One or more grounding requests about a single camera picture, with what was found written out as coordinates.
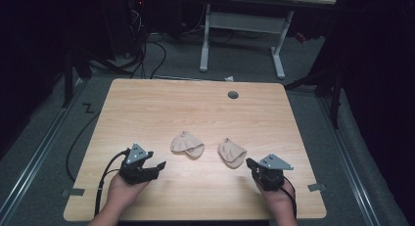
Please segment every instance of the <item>desk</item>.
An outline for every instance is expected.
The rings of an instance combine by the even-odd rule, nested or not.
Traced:
[[[284,0],[293,2],[307,2],[315,4],[335,4],[336,0]],[[284,69],[280,59],[280,51],[283,45],[284,39],[287,35],[287,31],[290,27],[290,23],[293,17],[294,11],[288,12],[285,18],[266,18],[259,16],[249,15],[237,15],[227,14],[219,12],[211,12],[210,4],[207,4],[207,12],[205,18],[205,38],[202,47],[201,55],[201,71],[208,70],[208,35],[211,27],[217,28],[229,28],[236,30],[247,30],[265,33],[278,34],[278,39],[275,47],[271,47],[271,56],[274,62],[277,77],[280,79],[285,78]]]
[[[230,99],[236,91],[238,99]],[[205,144],[197,159],[170,151],[186,130]],[[243,163],[229,168],[217,152],[225,138],[245,148],[247,158],[273,153],[294,167],[285,175],[297,188],[299,218],[326,215],[285,89],[276,83],[116,79],[109,91],[64,217],[93,218],[97,186],[110,159],[138,143],[154,151],[144,167],[166,160],[159,179],[139,196],[123,220],[269,219],[265,202]],[[119,158],[113,168],[119,168]],[[112,175],[106,178],[104,205]]]

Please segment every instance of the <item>grommet hole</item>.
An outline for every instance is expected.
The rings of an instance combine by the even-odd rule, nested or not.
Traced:
[[[230,92],[228,92],[228,97],[229,97],[230,99],[238,99],[239,94],[238,94],[238,92],[236,92],[236,91],[230,91]]]

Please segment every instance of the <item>hand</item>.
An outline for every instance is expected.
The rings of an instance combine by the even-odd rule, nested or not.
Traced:
[[[149,182],[130,185],[117,173],[111,180],[107,202],[101,212],[88,225],[116,225],[122,213],[134,204]]]
[[[149,183],[150,182],[144,182],[130,185],[117,173],[111,180],[105,207],[124,212],[134,204],[137,196],[147,187],[147,185],[149,185]]]
[[[296,218],[293,212],[293,203],[290,197],[287,196],[283,191],[264,191],[262,187],[255,181],[256,186],[265,198],[268,209],[274,215],[277,225],[297,225]],[[284,180],[282,186],[293,198],[295,198],[295,190],[293,186]]]

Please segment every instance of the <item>table leg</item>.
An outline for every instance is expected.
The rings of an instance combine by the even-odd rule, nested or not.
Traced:
[[[205,39],[202,46],[201,67],[200,71],[208,70],[208,32],[210,29],[210,4],[207,4],[207,14],[205,19]]]
[[[277,77],[280,78],[280,79],[285,78],[284,69],[283,69],[283,66],[281,64],[281,59],[280,59],[280,50],[281,50],[281,47],[283,46],[284,39],[287,35],[288,28],[290,27],[290,23],[291,23],[291,19],[293,18],[293,14],[294,14],[294,11],[289,12],[289,14],[287,15],[287,17],[284,21],[283,28],[282,28],[282,31],[280,33],[280,36],[279,36],[279,39],[278,39],[278,42],[277,42],[277,46],[276,47],[271,47],[271,54],[272,54],[272,59],[274,60],[275,70],[277,71]]]

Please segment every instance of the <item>white desk frame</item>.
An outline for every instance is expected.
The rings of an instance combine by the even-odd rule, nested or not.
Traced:
[[[271,47],[271,55],[274,60],[275,70],[279,79],[285,78],[285,73],[280,59],[280,51],[284,39],[290,27],[291,19],[294,12],[288,13],[285,19],[267,18],[260,16],[239,15],[230,13],[217,13],[210,10],[210,4],[207,4],[206,22],[205,22],[205,39],[202,47],[201,71],[208,70],[208,35],[211,27],[228,28],[236,30],[247,30],[255,32],[266,32],[279,34],[275,47]]]

